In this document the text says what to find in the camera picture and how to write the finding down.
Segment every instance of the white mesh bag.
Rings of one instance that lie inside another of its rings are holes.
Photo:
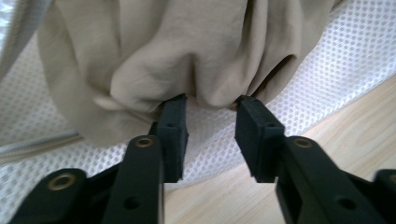
[[[8,28],[13,1],[1,3],[0,27]],[[331,15],[314,50],[269,109],[300,134],[358,99],[396,73],[396,2],[349,0]],[[243,162],[233,140],[235,113],[188,108],[190,133],[180,188],[218,175]],[[35,37],[0,83],[0,146],[71,129],[51,102]],[[121,161],[125,143],[94,148],[84,140],[0,165],[0,223],[6,223],[23,197],[45,175],[79,168],[95,175]],[[17,153],[1,154],[0,160]]]

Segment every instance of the beige cloth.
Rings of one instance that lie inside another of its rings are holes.
[[[318,43],[333,0],[58,0],[39,27],[52,98],[96,145],[148,132],[162,101],[268,102]]]

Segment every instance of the wooden floor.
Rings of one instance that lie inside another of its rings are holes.
[[[304,134],[335,163],[371,180],[396,169],[396,76]],[[257,184],[245,164],[165,195],[166,224],[285,223],[273,184]]]

